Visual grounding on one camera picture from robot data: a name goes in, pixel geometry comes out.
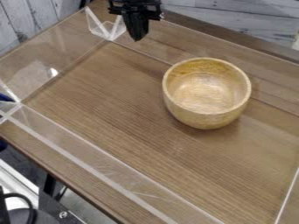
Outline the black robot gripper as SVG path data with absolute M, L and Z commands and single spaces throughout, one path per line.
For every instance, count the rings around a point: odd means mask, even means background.
M 107 0 L 108 13 L 123 14 L 126 28 L 130 36 L 137 41 L 149 33 L 149 19 L 161 20 L 163 17 L 162 0 Z M 130 12 L 139 12 L 135 17 Z

